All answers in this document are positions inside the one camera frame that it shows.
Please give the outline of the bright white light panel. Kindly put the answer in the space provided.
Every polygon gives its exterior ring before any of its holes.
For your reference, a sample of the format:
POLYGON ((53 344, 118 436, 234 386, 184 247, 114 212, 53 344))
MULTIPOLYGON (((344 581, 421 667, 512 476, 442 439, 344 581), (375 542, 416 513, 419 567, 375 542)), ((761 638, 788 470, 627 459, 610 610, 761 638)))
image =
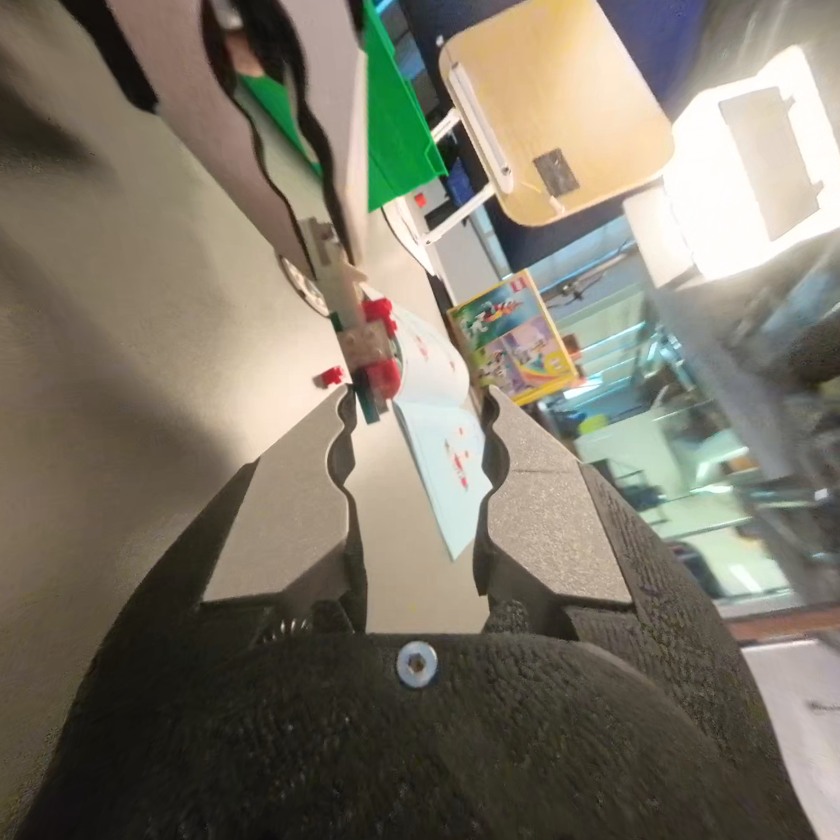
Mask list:
POLYGON ((661 185, 623 203, 656 287, 741 275, 838 230, 838 117, 819 70, 815 43, 792 45, 679 115, 661 185))

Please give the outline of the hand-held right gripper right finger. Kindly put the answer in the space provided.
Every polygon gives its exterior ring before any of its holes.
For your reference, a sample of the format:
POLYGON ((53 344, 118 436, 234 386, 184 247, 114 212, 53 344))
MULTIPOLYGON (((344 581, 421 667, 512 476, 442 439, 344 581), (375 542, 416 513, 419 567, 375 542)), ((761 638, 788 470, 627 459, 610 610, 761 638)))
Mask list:
POLYGON ((485 391, 473 575, 488 602, 530 615, 561 606, 633 606, 625 576, 585 482, 581 462, 498 387, 485 391))

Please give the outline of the colourful yellow lego box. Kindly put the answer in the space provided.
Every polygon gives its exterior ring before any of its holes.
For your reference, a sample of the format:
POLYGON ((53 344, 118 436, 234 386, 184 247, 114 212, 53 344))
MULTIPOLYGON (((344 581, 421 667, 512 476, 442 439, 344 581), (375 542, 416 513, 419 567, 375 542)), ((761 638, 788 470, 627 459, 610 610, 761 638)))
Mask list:
POLYGON ((581 380, 526 269, 449 309, 447 316, 478 387, 494 385, 525 406, 581 380))

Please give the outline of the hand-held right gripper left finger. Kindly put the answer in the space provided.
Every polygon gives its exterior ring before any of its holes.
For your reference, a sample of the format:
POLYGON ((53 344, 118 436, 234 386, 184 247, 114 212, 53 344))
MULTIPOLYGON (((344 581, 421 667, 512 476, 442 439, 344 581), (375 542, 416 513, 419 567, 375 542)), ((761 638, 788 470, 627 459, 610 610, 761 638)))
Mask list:
POLYGON ((204 604, 310 614, 318 602, 340 602, 366 613, 361 526, 347 487, 355 427, 354 393, 340 385, 257 459, 204 604))

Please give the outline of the wooden book stand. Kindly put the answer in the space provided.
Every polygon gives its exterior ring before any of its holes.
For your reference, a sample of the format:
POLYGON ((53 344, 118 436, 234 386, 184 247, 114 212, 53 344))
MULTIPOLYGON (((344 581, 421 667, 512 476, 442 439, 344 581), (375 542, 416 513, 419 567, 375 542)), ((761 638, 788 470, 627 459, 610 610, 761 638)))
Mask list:
POLYGON ((509 268, 575 239, 575 223, 653 182, 671 121, 602 4, 397 2, 509 268))

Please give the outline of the open light blue instruction booklet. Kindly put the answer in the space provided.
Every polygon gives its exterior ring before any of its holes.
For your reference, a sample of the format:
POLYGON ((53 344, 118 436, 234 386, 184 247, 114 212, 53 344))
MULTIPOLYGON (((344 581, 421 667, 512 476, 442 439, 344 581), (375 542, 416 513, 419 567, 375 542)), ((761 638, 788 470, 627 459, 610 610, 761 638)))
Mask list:
POLYGON ((470 378, 448 337, 410 311, 381 300, 395 356, 382 374, 385 398, 423 482, 452 561, 476 536, 480 503, 490 491, 482 468, 485 435, 468 410, 470 378))

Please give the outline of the round white and teal lego base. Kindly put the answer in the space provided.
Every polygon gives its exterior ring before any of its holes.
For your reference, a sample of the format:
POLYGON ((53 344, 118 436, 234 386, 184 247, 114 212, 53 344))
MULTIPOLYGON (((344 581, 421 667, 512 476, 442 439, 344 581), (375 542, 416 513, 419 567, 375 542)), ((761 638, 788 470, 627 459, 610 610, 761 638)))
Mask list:
POLYGON ((329 319, 330 309, 315 281, 304 275, 299 268, 294 266, 294 264, 292 264, 286 257, 282 255, 277 255, 276 257, 283 275, 288 280, 298 297, 319 316, 329 319))

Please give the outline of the green stacked plastic bins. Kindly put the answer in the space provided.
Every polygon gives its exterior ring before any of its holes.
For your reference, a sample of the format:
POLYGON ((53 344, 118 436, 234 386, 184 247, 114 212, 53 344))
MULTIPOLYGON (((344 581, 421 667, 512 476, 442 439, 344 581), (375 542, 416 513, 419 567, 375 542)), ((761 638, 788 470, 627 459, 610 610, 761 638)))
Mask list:
MULTIPOLYGON (((395 48, 372 2, 359 2, 367 56, 369 212, 448 173, 411 84, 396 64, 395 48)), ((320 163, 306 146, 292 114, 288 89, 268 77, 239 76, 244 89, 306 160, 320 163)))

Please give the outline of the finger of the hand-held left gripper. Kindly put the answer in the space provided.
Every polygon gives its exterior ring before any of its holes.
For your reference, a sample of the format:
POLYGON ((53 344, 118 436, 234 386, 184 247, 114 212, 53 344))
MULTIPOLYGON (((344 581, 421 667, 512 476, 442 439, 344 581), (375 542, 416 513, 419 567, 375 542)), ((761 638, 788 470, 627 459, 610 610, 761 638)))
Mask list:
POLYGON ((206 38, 213 11, 199 1, 111 1, 108 7, 163 121, 276 254, 314 280, 298 221, 266 172, 256 127, 214 66, 206 38))
POLYGON ((299 113, 324 202, 350 263, 364 265, 369 215, 368 59, 364 4, 280 1, 301 48, 299 113))

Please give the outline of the white red green lego model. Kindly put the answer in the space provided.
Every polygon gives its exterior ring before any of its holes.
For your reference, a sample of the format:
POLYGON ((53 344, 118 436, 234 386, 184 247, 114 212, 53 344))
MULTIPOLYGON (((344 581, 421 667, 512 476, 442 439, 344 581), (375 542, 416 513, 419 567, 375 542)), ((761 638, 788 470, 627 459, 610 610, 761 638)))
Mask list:
POLYGON ((313 280, 330 309, 346 382, 353 387, 365 422, 375 424, 389 411, 402 383, 393 305, 386 298, 371 297, 367 274, 350 262, 330 224, 310 217, 301 231, 313 280))

